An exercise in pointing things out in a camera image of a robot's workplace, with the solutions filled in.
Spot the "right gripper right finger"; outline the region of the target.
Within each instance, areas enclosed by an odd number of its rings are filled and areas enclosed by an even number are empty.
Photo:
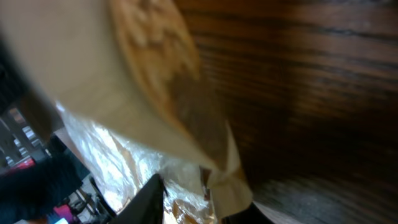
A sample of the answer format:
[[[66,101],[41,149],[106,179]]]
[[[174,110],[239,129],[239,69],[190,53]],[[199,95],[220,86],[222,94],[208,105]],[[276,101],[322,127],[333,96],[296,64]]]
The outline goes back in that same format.
[[[274,224],[267,218],[254,203],[242,212],[222,219],[222,224]]]

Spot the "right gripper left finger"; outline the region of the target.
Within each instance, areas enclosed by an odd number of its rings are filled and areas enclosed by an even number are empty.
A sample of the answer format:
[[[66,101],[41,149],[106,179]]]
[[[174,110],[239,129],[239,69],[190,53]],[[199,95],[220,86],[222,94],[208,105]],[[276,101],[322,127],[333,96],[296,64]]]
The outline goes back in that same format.
[[[161,175],[154,174],[109,224],[163,224],[165,195]]]

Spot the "beige foil pouch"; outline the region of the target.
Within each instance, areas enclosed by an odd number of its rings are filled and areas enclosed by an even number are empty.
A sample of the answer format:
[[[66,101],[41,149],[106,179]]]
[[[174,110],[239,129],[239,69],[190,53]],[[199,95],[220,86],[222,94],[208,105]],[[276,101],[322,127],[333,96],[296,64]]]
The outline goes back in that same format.
[[[163,223],[216,223],[250,206],[233,132],[173,1],[2,1],[1,37],[117,215],[154,174]]]

